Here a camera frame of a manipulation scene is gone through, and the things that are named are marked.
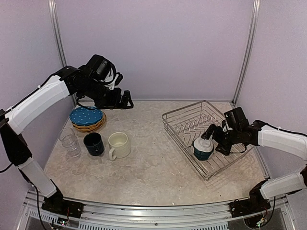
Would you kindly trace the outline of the white mug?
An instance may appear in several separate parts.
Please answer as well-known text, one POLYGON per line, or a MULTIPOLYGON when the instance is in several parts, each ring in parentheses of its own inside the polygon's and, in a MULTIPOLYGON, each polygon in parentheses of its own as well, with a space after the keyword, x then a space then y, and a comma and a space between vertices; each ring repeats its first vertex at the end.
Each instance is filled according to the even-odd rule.
POLYGON ((131 152, 131 143, 127 134, 115 132, 108 138, 109 159, 114 161, 116 158, 125 158, 131 152))

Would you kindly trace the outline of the dark blue mug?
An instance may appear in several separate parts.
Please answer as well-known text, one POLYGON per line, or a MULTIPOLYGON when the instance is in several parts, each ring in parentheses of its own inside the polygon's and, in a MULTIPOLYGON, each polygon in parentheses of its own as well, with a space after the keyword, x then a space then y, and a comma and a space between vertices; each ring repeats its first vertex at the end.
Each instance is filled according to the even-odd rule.
POLYGON ((89 133, 84 137, 83 143, 92 156, 100 156, 104 153, 105 147, 99 133, 89 133))

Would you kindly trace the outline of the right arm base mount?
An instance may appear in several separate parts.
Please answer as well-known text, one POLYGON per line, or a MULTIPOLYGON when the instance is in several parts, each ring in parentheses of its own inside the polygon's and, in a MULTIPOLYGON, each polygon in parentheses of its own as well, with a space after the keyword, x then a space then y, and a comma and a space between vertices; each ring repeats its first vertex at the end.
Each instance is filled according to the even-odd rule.
POLYGON ((260 203, 253 203, 250 199, 235 200, 229 203, 231 216, 233 218, 246 216, 262 211, 266 211, 271 208, 268 201, 261 201, 260 203))

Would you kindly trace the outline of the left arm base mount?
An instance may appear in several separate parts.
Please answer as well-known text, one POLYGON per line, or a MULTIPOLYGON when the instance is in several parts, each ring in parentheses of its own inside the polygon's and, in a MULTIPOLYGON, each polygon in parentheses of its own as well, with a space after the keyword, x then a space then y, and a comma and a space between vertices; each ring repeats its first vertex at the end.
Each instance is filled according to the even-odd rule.
POLYGON ((66 200, 59 196, 52 196, 49 198, 45 197, 42 204, 43 210, 78 219, 81 218, 83 208, 84 208, 83 203, 66 200))

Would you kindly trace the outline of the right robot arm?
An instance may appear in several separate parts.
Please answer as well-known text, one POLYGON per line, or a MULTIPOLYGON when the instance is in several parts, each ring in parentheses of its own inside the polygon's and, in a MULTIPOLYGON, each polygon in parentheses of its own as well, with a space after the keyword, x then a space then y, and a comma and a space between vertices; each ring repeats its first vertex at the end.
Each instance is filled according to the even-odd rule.
MULTIPOLYGON (((303 161, 307 160, 306 134, 275 127, 267 122, 255 120, 250 123, 241 107, 224 113, 222 124, 210 124, 201 135, 202 140, 214 140, 215 150, 225 156, 230 155, 235 144, 244 147, 269 148, 303 161)), ((249 197, 229 204, 232 216, 239 217, 267 210, 270 199, 280 195, 293 194, 307 188, 307 168, 303 167, 283 176, 266 179, 256 184, 249 197)))

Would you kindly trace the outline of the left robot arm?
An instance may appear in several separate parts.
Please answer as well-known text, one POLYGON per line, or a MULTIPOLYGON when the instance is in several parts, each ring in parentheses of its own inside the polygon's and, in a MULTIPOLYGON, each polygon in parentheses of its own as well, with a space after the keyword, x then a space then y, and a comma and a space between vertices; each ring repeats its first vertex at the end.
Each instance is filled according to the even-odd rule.
POLYGON ((72 95, 91 98, 97 109, 132 109, 134 104, 130 92, 118 87, 122 79, 123 75, 116 71, 112 62, 93 55, 85 65, 78 68, 65 66, 51 74, 20 102, 0 111, 0 136, 10 163, 41 192, 57 213, 67 209, 67 202, 33 159, 22 133, 47 109, 72 95))

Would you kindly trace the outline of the clear glass front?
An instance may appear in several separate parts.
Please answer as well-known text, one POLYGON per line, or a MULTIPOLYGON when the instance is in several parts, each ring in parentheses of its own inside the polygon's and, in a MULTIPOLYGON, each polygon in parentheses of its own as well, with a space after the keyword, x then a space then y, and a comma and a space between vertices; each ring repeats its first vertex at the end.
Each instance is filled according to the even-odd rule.
POLYGON ((59 141, 62 146, 67 149, 67 151, 74 151, 77 149, 77 137, 72 128, 63 128, 58 136, 59 141))

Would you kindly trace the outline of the teal white bowl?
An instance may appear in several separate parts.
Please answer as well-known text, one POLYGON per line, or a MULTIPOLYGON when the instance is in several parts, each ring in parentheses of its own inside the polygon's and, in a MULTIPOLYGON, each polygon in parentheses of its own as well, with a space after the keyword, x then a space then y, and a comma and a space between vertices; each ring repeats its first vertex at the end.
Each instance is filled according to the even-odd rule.
POLYGON ((192 143, 193 155, 200 161, 208 160, 214 152, 213 142, 198 137, 192 143))

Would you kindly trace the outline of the clear glass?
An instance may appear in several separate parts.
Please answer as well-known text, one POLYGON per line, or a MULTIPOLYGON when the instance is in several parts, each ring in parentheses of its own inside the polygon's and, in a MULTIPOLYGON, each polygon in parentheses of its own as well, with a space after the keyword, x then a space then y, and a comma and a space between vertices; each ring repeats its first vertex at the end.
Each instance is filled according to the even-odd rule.
POLYGON ((67 151, 74 151, 77 149, 77 137, 72 128, 63 128, 58 136, 59 141, 62 146, 67 149, 67 151))
POLYGON ((81 154, 81 147, 76 139, 65 140, 62 145, 71 157, 78 157, 81 154))

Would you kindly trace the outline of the yellow dotted plate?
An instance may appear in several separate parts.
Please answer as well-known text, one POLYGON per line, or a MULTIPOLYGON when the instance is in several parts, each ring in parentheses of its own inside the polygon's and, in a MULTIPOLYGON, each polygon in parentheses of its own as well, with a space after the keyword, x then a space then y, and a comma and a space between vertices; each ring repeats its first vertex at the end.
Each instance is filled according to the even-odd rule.
POLYGON ((103 113, 102 118, 93 125, 79 126, 79 125, 77 125, 73 122, 72 122, 72 125, 73 125, 74 128, 77 128, 77 129, 93 129, 93 128, 98 128, 98 127, 102 126, 105 122, 106 122, 106 115, 103 113))
POLYGON ((83 132, 83 133, 89 133, 89 132, 92 132, 92 131, 95 131, 95 130, 97 130, 97 129, 99 129, 100 127, 98 127, 98 128, 93 128, 93 129, 77 129, 77 128, 75 128, 76 130, 78 130, 78 131, 80 131, 80 132, 83 132))

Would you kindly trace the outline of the blue dotted plate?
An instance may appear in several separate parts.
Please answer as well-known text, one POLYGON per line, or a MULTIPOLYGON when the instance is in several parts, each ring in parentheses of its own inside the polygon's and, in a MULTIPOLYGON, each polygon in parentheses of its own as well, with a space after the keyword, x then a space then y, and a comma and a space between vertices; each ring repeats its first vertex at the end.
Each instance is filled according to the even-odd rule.
POLYGON ((100 110, 90 107, 91 110, 78 107, 70 113, 70 121, 78 126, 89 126, 98 123, 104 113, 100 110))

